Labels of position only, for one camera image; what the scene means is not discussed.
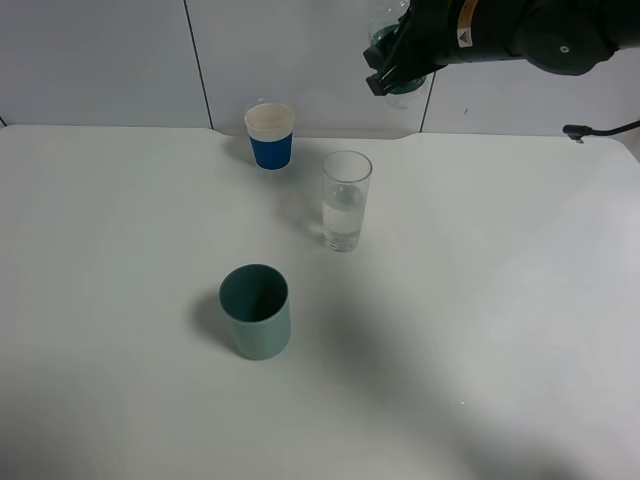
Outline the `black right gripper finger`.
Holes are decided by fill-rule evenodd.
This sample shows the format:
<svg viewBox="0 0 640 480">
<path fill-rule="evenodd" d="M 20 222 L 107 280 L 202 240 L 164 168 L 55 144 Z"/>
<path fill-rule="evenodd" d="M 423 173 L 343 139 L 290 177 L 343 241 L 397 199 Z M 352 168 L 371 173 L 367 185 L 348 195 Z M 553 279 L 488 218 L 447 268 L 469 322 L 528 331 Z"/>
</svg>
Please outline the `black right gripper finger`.
<svg viewBox="0 0 640 480">
<path fill-rule="evenodd" d="M 364 51 L 369 66 L 408 65 L 411 60 L 412 36 L 415 22 L 404 19 L 377 32 Z"/>
<path fill-rule="evenodd" d="M 435 64 L 425 58 L 396 58 L 387 66 L 381 59 L 366 57 L 365 60 L 374 70 L 366 83 L 375 96 L 386 96 L 392 90 L 435 71 Z"/>
</svg>

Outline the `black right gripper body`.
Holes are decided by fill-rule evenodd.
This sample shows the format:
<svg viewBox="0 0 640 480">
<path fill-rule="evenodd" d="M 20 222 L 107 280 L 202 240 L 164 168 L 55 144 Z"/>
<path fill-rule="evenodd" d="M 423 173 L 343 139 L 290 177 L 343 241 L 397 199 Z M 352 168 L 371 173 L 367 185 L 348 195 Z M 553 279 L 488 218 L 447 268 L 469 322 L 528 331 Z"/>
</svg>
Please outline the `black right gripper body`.
<svg viewBox="0 0 640 480">
<path fill-rule="evenodd" d="M 428 75 L 449 65 L 480 61 L 473 32 L 479 1 L 410 1 L 399 17 L 397 72 Z"/>
</svg>

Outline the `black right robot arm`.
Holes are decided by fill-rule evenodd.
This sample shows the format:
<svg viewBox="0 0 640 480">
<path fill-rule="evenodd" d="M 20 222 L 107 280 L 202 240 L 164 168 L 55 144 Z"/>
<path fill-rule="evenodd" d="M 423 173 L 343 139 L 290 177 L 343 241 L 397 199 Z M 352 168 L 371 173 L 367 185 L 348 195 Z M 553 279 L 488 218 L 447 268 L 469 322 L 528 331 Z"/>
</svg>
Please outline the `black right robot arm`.
<svg viewBox="0 0 640 480">
<path fill-rule="evenodd" d="M 398 25 L 368 47 L 376 96 L 449 65 L 525 60 L 581 76 L 639 45 L 636 1 L 413 1 Z"/>
</svg>

